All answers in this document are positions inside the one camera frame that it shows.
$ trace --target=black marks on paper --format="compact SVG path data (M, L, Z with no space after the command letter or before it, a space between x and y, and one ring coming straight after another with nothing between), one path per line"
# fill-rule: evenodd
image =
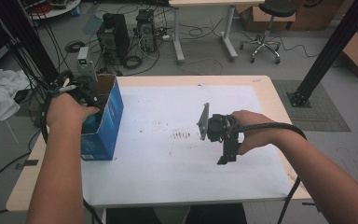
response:
M183 130L173 130L171 137L174 139L185 139L190 137L190 133Z

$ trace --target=desktop computer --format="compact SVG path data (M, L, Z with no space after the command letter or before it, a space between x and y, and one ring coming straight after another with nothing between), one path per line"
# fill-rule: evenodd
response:
M130 39L127 24L122 14L103 14L103 24L97 31L101 53L107 65L121 65L127 56Z
M143 52L154 52L157 50L156 29L154 24L154 10L140 9L136 17L137 29L141 37L140 45Z

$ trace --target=black stool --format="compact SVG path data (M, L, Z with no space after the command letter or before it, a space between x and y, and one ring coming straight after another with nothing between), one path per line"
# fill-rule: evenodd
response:
M255 51L252 54L251 63L255 62L255 55L262 48L269 49L269 51L275 54L275 63L280 63L281 59L277 51L281 46L281 42L267 41L267 38L269 38L269 32L271 30L271 26L274 21L274 18L292 16L296 12L296 6L289 0L266 0L263 4L260 4L258 6L262 11L271 15L271 20L269 21L267 30L264 32L263 37L257 35L255 40L241 41L241 49L243 49L243 44L254 44L258 46L257 49L255 49ZM276 49L272 49L269 45L275 45Z

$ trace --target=hand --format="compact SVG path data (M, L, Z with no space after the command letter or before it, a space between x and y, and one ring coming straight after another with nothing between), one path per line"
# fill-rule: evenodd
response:
M51 99L47 125L50 128L54 125L81 125L89 115L98 111L99 108L80 105L71 95L63 93Z
M264 115L247 110L235 111L231 115L240 126L275 122ZM238 149L238 154L243 155L255 147L263 147L272 143L272 136L276 131L275 129L263 129L245 133L245 138Z

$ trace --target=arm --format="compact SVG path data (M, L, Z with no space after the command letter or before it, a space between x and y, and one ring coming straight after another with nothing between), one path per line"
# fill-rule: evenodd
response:
M51 100L48 143L27 223L83 222L81 125L88 115L97 111L95 107L79 105L68 94Z
M242 126L274 122L249 111L236 111L232 115ZM328 222L358 223L358 183L355 179L300 135L289 130L249 132L239 153L242 155L267 144L281 150Z

